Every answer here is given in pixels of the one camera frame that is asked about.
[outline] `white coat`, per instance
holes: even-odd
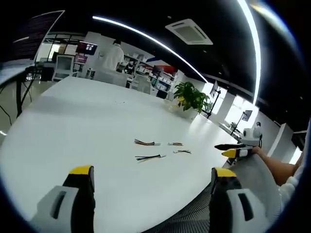
[[[104,55],[103,68],[109,70],[116,70],[118,63],[124,61],[124,52],[120,45],[114,44],[109,51]]]

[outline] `black ceiling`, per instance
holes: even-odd
[[[234,83],[251,93],[254,92],[255,50],[246,18],[236,0],[193,0],[187,5],[165,1],[150,4],[128,2],[127,5],[115,2],[113,6],[96,4],[90,4],[89,7],[86,4],[79,7],[43,6],[26,13],[21,11],[19,17],[14,20],[19,23],[21,19],[38,13],[65,9],[65,15],[55,25],[53,31],[79,33],[93,31],[119,38],[175,66],[187,76],[201,80],[187,65],[155,43],[124,28],[92,19],[93,15],[104,16],[157,38],[200,72]],[[304,13],[303,7],[297,7],[296,3],[289,0],[274,0],[270,5],[284,18],[295,34],[308,66],[310,64],[310,55],[306,53],[308,42],[303,34],[307,26],[303,25],[303,22],[310,17]],[[262,59],[259,97],[264,101],[258,101],[257,104],[272,120],[280,124],[287,122],[294,131],[305,130],[311,106],[308,96],[310,83],[306,73],[284,38],[261,15],[253,9],[251,11],[259,33]],[[186,18],[196,22],[213,45],[186,45],[165,29],[166,25]],[[252,101],[252,96],[241,90],[231,88],[230,92],[236,92]]]

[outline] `white table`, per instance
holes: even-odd
[[[134,139],[161,146],[134,144]],[[173,154],[182,142],[192,154]],[[163,100],[112,84],[68,77],[36,99],[0,149],[0,174],[26,220],[76,166],[95,167],[95,232],[141,232],[181,210],[226,158],[214,148],[236,141],[202,116],[189,122]],[[167,155],[138,163],[134,156]]]

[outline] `white sleeve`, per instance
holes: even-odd
[[[121,50],[120,53],[120,63],[124,61],[124,52]]]
[[[306,138],[308,138],[308,134],[310,133],[310,126],[308,128],[309,128],[309,130],[308,130]],[[304,151],[307,151],[307,149],[308,148],[307,148],[307,142],[306,142]],[[283,184],[279,188],[279,193],[280,193],[280,196],[281,196],[281,208],[282,209],[284,208],[286,203],[291,199],[291,196],[293,195],[293,193],[294,193],[294,191],[295,191],[295,189],[296,189],[296,187],[298,185],[300,176],[301,176],[301,174],[303,172],[303,169],[305,167],[305,164],[306,164],[306,160],[307,160],[307,155],[304,154],[304,156],[302,158],[301,165],[299,166],[299,168],[295,172],[294,176],[291,176],[290,178],[288,178],[286,183]]]

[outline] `air conditioning unit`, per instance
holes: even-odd
[[[184,19],[165,26],[187,45],[212,45],[213,42],[204,31],[192,20]]]

